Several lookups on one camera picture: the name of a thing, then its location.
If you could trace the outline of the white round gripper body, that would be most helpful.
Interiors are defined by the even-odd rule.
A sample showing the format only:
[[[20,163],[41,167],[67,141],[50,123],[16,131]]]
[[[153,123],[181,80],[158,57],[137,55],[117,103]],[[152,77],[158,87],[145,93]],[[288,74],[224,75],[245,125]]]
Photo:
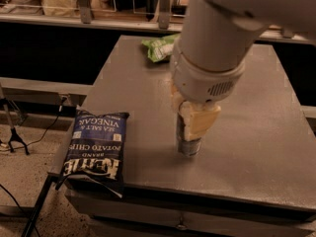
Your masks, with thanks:
[[[228,71],[205,71],[191,64],[184,56],[180,41],[174,44],[170,69],[174,85],[185,100],[205,104],[227,98],[234,90],[245,71],[242,61],[236,68]]]

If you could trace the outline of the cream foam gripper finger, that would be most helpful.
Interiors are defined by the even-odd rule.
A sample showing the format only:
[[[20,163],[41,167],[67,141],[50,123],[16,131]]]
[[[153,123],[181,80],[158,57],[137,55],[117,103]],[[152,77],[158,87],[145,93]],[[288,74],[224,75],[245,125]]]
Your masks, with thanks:
[[[179,92],[178,88],[175,85],[172,85],[171,86],[171,103],[172,103],[172,109],[175,113],[179,111],[179,108],[184,100],[185,99]]]
[[[183,102],[179,114],[185,121],[185,134],[189,139],[204,137],[216,121],[221,108],[217,104]]]

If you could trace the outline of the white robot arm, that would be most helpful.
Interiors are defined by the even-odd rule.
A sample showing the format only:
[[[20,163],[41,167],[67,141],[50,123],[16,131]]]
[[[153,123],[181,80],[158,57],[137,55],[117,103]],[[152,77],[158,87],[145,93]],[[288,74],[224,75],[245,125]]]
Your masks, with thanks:
[[[171,56],[174,107],[183,139],[203,137],[244,72],[254,41],[278,25],[316,38],[316,0],[190,0]]]

